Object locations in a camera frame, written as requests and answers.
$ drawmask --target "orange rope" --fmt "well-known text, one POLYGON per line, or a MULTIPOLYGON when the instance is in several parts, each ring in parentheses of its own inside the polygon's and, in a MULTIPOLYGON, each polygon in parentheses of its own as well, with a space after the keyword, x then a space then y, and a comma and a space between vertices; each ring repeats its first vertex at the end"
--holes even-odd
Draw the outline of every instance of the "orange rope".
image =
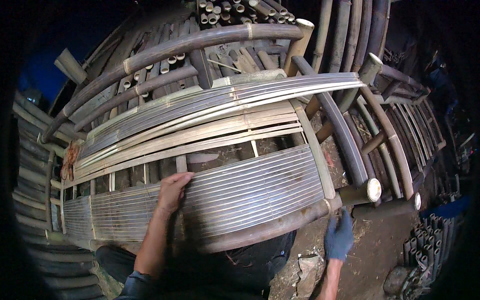
POLYGON ((69 177, 70 181, 73 181, 73 164, 77 161, 80 147, 76 140, 72 140, 67 147, 67 155, 63 159, 63 166, 61 167, 60 175, 63 180, 69 177))

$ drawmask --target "person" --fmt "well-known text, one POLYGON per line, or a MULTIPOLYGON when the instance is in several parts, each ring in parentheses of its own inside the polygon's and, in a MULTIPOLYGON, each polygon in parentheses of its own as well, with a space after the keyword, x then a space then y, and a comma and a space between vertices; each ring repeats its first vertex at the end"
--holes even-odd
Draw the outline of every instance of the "person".
MULTIPOLYGON (((158 203, 136 256, 113 246, 102 246, 96 251, 99 265, 114 279, 124 283, 117 300, 264 299, 262 290, 268 288, 270 280, 286 264, 295 231, 253 245, 250 260, 242 261, 239 257, 234 262, 226 254, 228 264, 225 264, 222 263, 224 255, 213 253, 201 258, 196 254, 184 255, 180 262, 175 259, 166 262, 168 226, 184 196, 185 185, 193 176, 192 172, 177 173, 161 181, 158 203)), ((346 210, 338 228, 335 219, 329 221, 325 236, 325 253, 329 262, 319 300, 336 296, 340 268, 353 244, 351 224, 346 210)))

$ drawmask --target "leg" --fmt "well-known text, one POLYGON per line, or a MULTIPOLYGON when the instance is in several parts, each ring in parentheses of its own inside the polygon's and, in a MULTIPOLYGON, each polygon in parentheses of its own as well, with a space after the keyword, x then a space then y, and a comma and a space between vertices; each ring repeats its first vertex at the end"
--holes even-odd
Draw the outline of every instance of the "leg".
POLYGON ((133 272, 136 255, 120 247, 102 246, 95 252, 98 264, 117 281, 125 284, 133 272))

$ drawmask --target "blue glove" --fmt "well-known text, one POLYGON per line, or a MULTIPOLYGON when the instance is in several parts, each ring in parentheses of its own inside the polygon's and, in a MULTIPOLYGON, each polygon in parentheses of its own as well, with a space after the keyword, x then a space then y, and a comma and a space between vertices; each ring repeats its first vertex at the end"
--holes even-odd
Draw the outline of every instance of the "blue glove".
POLYGON ((347 253, 353 246, 352 219, 346 208, 342 208, 342 218, 338 228, 334 216, 328 221, 324 246, 327 260, 337 258, 345 261, 347 253))

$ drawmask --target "sleeve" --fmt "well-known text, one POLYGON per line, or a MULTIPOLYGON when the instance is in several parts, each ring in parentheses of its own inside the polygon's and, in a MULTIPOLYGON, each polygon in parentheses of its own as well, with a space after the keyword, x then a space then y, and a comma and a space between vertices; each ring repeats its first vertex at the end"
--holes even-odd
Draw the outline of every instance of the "sleeve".
POLYGON ((149 299, 154 289, 154 279, 150 275, 134 271, 127 277, 123 290, 115 300, 149 299))

